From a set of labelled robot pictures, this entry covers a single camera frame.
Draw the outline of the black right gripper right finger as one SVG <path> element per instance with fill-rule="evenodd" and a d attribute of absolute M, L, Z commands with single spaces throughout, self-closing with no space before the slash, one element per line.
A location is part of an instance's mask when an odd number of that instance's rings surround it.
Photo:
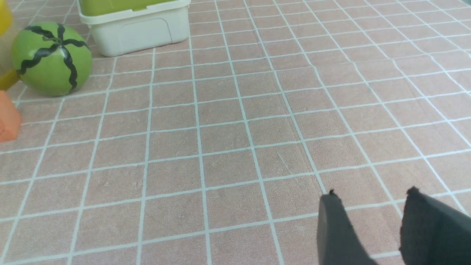
<path fill-rule="evenodd" d="M 406 265 L 469 265 L 471 219 L 412 187 L 407 191 L 399 251 Z"/>

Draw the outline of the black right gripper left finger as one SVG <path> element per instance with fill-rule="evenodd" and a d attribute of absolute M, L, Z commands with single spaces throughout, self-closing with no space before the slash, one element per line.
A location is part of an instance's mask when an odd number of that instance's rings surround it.
<path fill-rule="evenodd" d="M 319 200 L 317 253 L 320 265 L 376 265 L 355 233 L 339 196 L 330 190 Z"/>

